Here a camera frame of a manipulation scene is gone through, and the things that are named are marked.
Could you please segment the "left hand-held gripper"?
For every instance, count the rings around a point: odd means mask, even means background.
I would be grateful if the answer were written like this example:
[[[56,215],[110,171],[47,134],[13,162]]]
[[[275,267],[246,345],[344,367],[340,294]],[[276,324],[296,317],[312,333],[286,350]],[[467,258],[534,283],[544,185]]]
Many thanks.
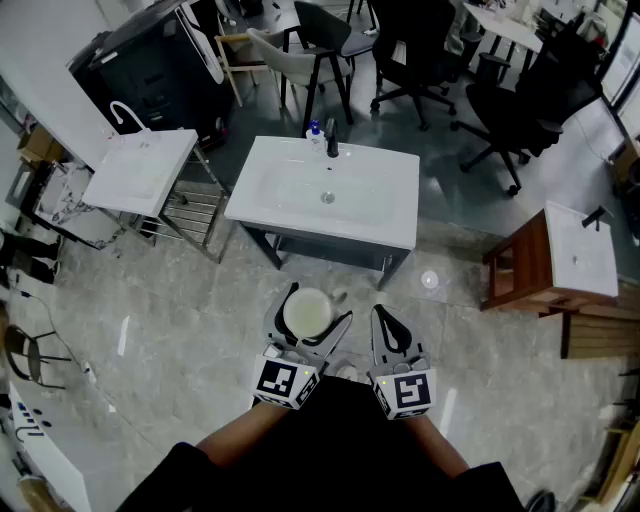
[[[299,289],[293,282],[273,301],[264,316],[263,332],[268,344],[255,358],[252,395],[255,399],[279,407],[299,410],[320,382],[326,358],[344,337],[353,320],[348,311],[337,317],[320,335],[298,342],[284,320],[284,306]],[[287,350],[283,346],[298,349]]]

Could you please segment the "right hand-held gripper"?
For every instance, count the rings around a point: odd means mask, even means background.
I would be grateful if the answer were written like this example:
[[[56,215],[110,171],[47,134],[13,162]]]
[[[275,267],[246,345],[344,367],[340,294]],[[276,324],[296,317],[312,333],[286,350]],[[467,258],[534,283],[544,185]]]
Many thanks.
[[[376,362],[368,377],[388,420],[424,415],[436,401],[436,370],[423,350],[416,322],[400,310],[376,304],[371,312],[372,350]]]

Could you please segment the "white cup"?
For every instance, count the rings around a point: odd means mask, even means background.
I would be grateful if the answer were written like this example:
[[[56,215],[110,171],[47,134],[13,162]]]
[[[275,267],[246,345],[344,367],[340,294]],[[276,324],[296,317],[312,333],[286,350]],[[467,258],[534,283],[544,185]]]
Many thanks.
[[[334,298],[317,288],[300,288],[284,303],[284,323],[297,339],[319,337],[337,318]]]

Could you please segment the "blue-capped bottle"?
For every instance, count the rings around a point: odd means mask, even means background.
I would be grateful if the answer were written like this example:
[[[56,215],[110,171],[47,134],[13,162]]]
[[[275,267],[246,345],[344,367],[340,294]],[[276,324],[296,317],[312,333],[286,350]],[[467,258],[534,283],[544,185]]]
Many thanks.
[[[320,154],[325,151],[326,139],[318,120],[313,119],[309,122],[306,131],[306,139],[315,153]]]

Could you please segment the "person's right forearm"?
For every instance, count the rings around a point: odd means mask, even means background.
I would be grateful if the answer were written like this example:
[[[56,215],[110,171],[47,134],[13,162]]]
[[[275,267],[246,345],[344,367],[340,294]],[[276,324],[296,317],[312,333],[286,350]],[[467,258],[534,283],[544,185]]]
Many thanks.
[[[428,416],[416,416],[404,420],[426,456],[449,478],[454,479],[469,470],[469,465],[440,433]]]

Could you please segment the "person's left forearm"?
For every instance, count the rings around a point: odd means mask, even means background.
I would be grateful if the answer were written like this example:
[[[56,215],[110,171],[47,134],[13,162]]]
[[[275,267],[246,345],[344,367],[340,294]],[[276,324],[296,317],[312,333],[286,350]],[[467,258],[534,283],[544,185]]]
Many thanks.
[[[260,402],[205,437],[196,448],[216,466],[231,468],[258,446],[289,412],[288,408]]]

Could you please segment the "small white sink basin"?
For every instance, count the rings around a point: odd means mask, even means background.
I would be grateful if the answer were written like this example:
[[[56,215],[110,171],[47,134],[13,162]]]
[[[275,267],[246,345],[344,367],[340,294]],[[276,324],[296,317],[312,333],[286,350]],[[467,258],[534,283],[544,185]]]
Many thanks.
[[[610,226],[594,221],[585,227],[585,214],[551,201],[543,211],[553,287],[616,298],[618,277]]]

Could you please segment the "wooden plank pallet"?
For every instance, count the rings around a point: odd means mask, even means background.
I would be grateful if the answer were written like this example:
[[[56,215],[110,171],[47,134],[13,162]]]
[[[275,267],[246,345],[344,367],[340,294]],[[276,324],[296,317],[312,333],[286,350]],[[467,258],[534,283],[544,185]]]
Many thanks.
[[[564,313],[560,357],[640,357],[640,286],[620,282],[614,306],[585,306]]]

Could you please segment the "black metal stool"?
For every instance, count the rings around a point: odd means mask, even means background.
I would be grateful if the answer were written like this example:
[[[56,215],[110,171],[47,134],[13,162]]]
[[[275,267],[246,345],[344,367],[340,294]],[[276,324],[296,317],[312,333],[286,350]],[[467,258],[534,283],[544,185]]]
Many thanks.
[[[10,369],[19,379],[33,382],[45,389],[64,390],[65,387],[55,384],[46,384],[43,380],[42,365],[51,361],[71,362],[69,357],[46,356],[40,351],[38,341],[58,335],[55,330],[31,336],[20,327],[10,324],[4,331],[4,350]],[[15,357],[20,356],[26,360],[27,372],[24,372],[16,362]]]

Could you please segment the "black mesh office chair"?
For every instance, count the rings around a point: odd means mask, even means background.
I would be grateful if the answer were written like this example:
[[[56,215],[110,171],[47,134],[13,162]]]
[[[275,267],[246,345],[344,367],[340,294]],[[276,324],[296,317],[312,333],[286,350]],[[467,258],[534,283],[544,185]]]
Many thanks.
[[[513,90],[498,84],[499,71],[509,64],[488,53],[480,55],[478,77],[465,88],[482,129],[454,120],[450,129],[464,129],[486,141],[488,147],[462,163],[467,172],[491,154],[500,155],[513,184],[511,197],[522,188],[513,156],[526,165],[558,143],[563,124],[602,95],[596,77],[603,48],[567,28],[543,43],[535,62],[523,71]]]

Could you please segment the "light wooden chair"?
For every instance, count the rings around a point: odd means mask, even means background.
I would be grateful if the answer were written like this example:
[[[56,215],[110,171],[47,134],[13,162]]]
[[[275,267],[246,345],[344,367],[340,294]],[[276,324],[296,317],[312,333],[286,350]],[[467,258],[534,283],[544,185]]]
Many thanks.
[[[269,68],[246,33],[217,35],[215,41],[223,73],[231,86],[237,104],[242,107],[244,105],[243,97],[240,94],[235,75],[248,74],[251,83],[257,86],[256,74],[267,72]]]

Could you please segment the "white desk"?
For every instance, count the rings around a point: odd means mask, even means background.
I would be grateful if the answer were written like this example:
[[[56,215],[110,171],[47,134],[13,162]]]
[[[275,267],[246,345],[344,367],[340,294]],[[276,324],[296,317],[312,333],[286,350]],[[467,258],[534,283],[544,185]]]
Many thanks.
[[[10,438],[35,465],[56,493],[75,512],[92,512],[85,478],[67,453],[55,443],[53,421],[44,418],[44,410],[20,395],[16,385],[9,382]]]

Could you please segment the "large black cabinet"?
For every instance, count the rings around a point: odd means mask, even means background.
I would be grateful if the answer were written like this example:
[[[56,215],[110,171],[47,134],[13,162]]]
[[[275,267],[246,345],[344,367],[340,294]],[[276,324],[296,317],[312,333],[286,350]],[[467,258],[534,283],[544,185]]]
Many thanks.
[[[216,48],[216,0],[156,0],[115,31],[99,33],[68,65],[120,134],[193,129],[201,147],[223,144],[234,93]]]

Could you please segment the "cardboard box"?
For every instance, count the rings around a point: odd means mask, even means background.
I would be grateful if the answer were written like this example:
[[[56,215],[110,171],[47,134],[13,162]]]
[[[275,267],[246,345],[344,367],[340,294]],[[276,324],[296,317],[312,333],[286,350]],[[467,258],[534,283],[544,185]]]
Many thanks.
[[[24,162],[35,165],[59,161],[65,153],[64,147],[40,124],[22,136],[17,151]]]

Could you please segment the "white table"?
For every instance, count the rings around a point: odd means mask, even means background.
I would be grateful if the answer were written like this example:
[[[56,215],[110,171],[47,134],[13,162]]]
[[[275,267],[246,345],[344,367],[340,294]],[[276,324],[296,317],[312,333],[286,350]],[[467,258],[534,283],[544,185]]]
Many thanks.
[[[542,41],[527,26],[509,18],[497,19],[492,11],[469,3],[465,3],[464,7],[485,32],[494,35],[494,42],[490,50],[491,55],[496,54],[503,39],[522,46],[528,52],[528,56],[541,51]]]

